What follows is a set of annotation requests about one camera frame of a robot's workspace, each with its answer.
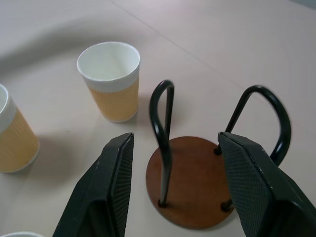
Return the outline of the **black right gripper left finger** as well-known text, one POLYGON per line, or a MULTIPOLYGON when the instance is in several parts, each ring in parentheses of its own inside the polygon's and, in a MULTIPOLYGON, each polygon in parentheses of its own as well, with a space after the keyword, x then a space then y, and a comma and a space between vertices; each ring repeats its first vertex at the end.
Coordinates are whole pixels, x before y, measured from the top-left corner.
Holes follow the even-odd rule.
POLYGON ((134 135, 115 137, 79 179, 55 237, 123 237, 132 178, 134 135))

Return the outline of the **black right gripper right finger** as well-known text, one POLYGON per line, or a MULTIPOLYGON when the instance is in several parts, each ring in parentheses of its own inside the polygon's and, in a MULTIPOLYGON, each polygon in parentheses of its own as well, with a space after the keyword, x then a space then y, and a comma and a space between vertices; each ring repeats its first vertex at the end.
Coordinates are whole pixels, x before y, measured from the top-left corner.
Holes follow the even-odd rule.
POLYGON ((316 208, 258 143, 220 132, 233 205, 247 237, 314 237, 316 208))

